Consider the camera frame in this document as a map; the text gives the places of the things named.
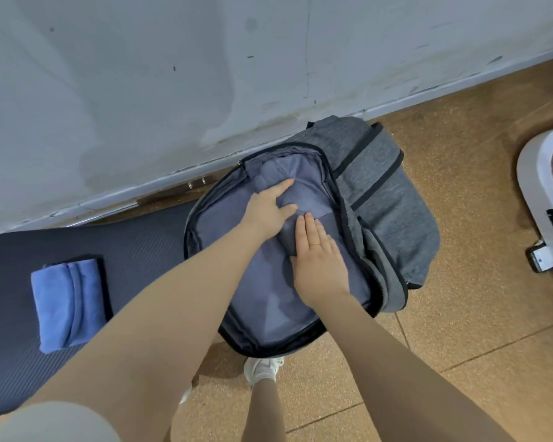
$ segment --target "shoe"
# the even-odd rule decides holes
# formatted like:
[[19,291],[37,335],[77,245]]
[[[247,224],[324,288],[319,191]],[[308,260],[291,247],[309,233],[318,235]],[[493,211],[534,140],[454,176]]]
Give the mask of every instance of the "shoe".
[[189,395],[193,390],[192,384],[189,385],[189,388],[182,394],[182,398],[180,399],[180,404],[182,405],[184,402],[186,402],[189,399]]
[[243,375],[251,385],[255,385],[258,380],[270,378],[276,381],[277,372],[284,364],[285,357],[278,358],[248,358],[243,365]]

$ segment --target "gray backpack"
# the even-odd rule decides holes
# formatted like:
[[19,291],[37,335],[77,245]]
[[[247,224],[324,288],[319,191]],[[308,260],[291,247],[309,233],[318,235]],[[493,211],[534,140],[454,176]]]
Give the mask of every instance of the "gray backpack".
[[[281,144],[244,158],[193,207],[184,257],[211,245],[242,219],[248,200],[286,178],[277,205],[310,211],[337,242],[350,292],[369,315],[405,307],[422,286],[440,237],[434,217],[401,168],[403,153],[383,126],[331,116]],[[219,333],[236,352],[272,358],[325,332],[293,287],[295,216],[252,258]]]

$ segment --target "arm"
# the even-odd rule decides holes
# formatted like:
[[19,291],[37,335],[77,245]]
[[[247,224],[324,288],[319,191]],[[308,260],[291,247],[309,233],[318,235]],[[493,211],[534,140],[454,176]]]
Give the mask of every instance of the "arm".
[[295,288],[342,350],[383,441],[513,441],[362,309],[338,247],[311,216],[297,222],[296,246]]
[[162,440],[252,256],[295,212],[276,206],[292,184],[254,194],[239,225],[146,287],[27,404],[74,402],[123,441]]

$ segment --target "gray wall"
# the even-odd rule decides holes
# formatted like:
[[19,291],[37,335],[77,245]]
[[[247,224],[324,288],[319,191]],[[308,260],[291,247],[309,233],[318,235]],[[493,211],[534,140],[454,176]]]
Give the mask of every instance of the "gray wall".
[[0,229],[553,49],[553,0],[0,0]]

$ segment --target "person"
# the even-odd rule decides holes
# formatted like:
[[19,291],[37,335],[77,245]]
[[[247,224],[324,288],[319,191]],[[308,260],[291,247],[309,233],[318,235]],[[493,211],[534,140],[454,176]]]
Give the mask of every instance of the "person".
[[[0,441],[162,441],[248,263],[293,204],[294,180],[254,194],[241,222],[146,287],[0,428]],[[490,416],[379,326],[350,294],[339,248],[297,217],[294,284],[344,354],[384,442],[512,441]],[[249,359],[243,441],[284,441],[282,358]]]

